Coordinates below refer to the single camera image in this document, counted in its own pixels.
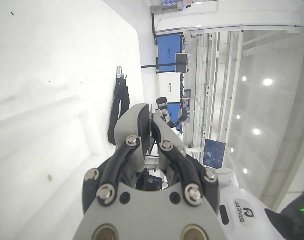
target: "jarvis logo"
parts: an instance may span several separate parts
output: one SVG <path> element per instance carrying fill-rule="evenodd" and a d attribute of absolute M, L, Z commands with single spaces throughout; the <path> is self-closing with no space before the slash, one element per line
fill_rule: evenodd
<path fill-rule="evenodd" d="M 253 227 L 253 223 L 255 222 L 254 213 L 252 211 L 251 204 L 243 199 L 235 199 L 234 206 L 237 213 L 237 219 L 239 222 L 245 227 Z"/>
<path fill-rule="evenodd" d="M 254 213 L 250 208 L 243 208 L 243 210 L 245 211 L 244 215 L 247 217 L 254 217 Z"/>

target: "computer monitor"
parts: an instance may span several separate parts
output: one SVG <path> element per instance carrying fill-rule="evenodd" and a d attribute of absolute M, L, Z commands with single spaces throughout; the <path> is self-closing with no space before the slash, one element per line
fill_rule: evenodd
<path fill-rule="evenodd" d="M 177 64 L 175 65 L 175 72 L 176 73 L 187 73 L 187 64 Z"/>
<path fill-rule="evenodd" d="M 175 62 L 187 64 L 187 53 L 175 53 Z"/>
<path fill-rule="evenodd" d="M 225 143 L 205 140 L 203 165 L 218 169 L 222 167 Z"/>
<path fill-rule="evenodd" d="M 175 53 L 175 72 L 187 73 L 187 53 Z"/>

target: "white pillar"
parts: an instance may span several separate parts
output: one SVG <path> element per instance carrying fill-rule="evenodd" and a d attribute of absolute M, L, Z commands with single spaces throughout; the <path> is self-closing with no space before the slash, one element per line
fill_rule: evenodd
<path fill-rule="evenodd" d="M 192 4 L 180 12 L 154 16 L 155 32 L 180 29 L 297 30 L 304 27 L 304 1 L 222 0 Z"/>

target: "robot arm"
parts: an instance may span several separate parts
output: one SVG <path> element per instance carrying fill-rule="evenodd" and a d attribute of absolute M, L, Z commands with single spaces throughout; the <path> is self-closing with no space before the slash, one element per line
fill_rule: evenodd
<path fill-rule="evenodd" d="M 135 185 L 143 173 L 149 129 L 169 183 L 162 191 Z M 226 239 L 216 219 L 217 175 L 186 155 L 182 141 L 159 116 L 149 118 L 147 104 L 134 105 L 120 118 L 115 140 L 114 154 L 85 174 L 84 217 L 74 240 Z"/>
<path fill-rule="evenodd" d="M 169 184 L 164 190 L 146 186 L 150 136 Z M 114 154 L 84 176 L 84 217 L 73 240 L 284 240 L 267 207 L 239 188 L 232 171 L 217 170 L 219 190 L 216 172 L 187 155 L 183 142 L 147 104 L 126 111 L 114 138 Z"/>
<path fill-rule="evenodd" d="M 165 97 L 157 98 L 156 104 L 158 106 L 158 109 L 155 110 L 156 114 L 161 117 L 170 128 L 177 127 L 181 122 L 187 119 L 187 111 L 181 108 L 178 120 L 176 122 L 172 122 L 168 111 L 167 99 Z"/>

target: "blue panel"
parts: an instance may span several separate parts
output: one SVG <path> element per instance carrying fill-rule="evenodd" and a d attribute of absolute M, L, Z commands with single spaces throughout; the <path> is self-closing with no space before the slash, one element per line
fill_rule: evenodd
<path fill-rule="evenodd" d="M 178 112 L 180 111 L 179 103 L 168 103 L 168 111 L 172 122 L 178 120 Z"/>
<path fill-rule="evenodd" d="M 171 34 L 157 38 L 159 64 L 175 63 L 175 53 L 180 52 L 180 35 Z M 175 71 L 175 66 L 159 67 L 159 71 Z"/>

